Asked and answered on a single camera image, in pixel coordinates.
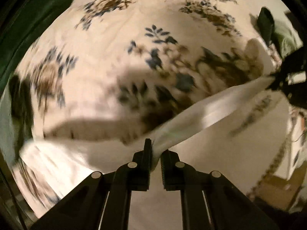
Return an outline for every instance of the black clamp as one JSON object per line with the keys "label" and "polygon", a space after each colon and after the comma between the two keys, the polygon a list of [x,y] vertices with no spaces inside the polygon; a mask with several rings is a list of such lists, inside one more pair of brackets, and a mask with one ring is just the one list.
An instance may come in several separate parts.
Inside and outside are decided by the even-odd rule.
{"label": "black clamp", "polygon": [[272,90],[281,90],[290,104],[304,109],[307,109],[306,60],[306,47],[301,47],[288,55],[280,71],[272,75],[275,81],[269,87]]}
{"label": "black clamp", "polygon": [[279,229],[219,171],[196,171],[169,150],[161,168],[164,188],[181,192],[183,230]]}

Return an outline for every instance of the blanket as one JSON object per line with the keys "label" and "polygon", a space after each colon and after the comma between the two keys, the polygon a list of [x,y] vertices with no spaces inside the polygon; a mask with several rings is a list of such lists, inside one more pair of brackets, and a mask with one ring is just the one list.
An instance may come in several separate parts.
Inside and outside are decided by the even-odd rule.
{"label": "blanket", "polygon": [[[35,214],[42,216],[93,170],[108,173],[130,161],[142,138],[159,129],[168,135],[153,138],[156,162],[163,149],[208,127],[174,150],[197,170],[220,170],[253,194],[291,142],[286,99],[258,94],[269,81],[257,78],[278,67],[264,47],[242,0],[74,0],[15,71],[29,84],[34,142],[21,151],[14,177]],[[236,103],[237,94],[243,95]],[[210,117],[225,119],[214,124]],[[167,128],[172,122],[181,127],[175,137]],[[257,168],[250,170],[252,164]],[[166,198],[160,174],[157,166],[149,197],[132,200],[131,229],[181,225],[180,214],[166,213],[180,203],[175,194]],[[161,206],[157,196],[170,199],[169,208],[149,219],[151,206]]]}

